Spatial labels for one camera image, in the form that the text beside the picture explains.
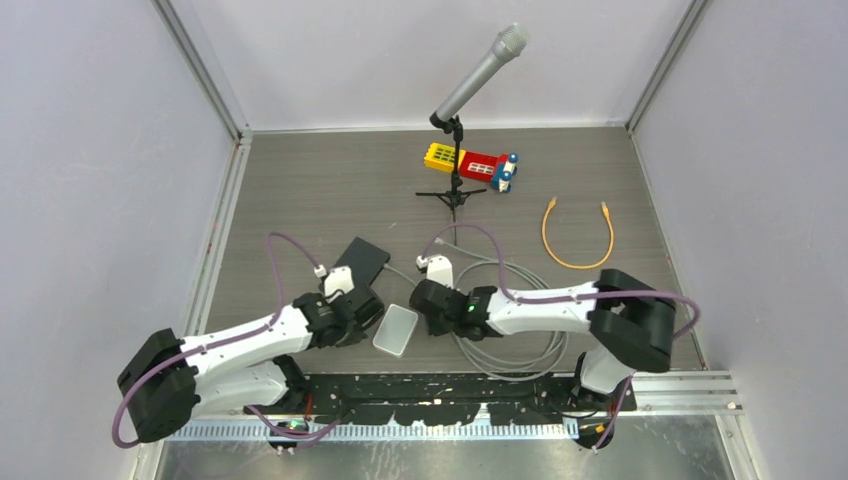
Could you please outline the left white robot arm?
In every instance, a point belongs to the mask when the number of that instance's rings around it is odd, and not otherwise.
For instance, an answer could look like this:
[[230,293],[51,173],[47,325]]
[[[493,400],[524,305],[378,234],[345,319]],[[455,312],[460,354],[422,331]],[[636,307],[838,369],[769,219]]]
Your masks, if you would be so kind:
[[373,289],[359,285],[302,294],[277,312],[210,334],[156,331],[117,378],[113,441],[122,448],[153,443],[195,417],[247,406],[296,413],[308,383],[294,354],[355,345],[384,311]]

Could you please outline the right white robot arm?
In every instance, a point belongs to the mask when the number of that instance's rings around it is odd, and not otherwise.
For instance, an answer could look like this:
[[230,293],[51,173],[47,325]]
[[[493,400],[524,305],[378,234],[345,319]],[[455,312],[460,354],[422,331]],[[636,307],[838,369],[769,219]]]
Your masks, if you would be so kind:
[[574,403],[596,410],[635,372],[671,367],[674,300],[616,269],[595,282],[549,290],[476,287],[467,293],[425,279],[409,305],[423,315],[430,335],[452,333],[480,341],[526,332],[584,333],[598,345],[584,353],[571,387]]

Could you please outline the white network switch box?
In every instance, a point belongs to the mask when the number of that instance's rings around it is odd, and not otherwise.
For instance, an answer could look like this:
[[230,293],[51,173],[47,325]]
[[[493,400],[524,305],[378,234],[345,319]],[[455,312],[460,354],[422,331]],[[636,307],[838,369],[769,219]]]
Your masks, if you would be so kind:
[[400,358],[409,345],[419,314],[397,304],[390,304],[373,336],[378,351]]

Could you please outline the black network switch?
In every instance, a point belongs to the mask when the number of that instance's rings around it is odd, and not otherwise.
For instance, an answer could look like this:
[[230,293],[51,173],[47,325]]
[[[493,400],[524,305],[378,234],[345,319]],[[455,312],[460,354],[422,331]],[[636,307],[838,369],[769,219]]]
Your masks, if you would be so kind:
[[372,286],[390,261],[391,255],[373,243],[355,237],[334,263],[334,267],[349,267],[355,285]]

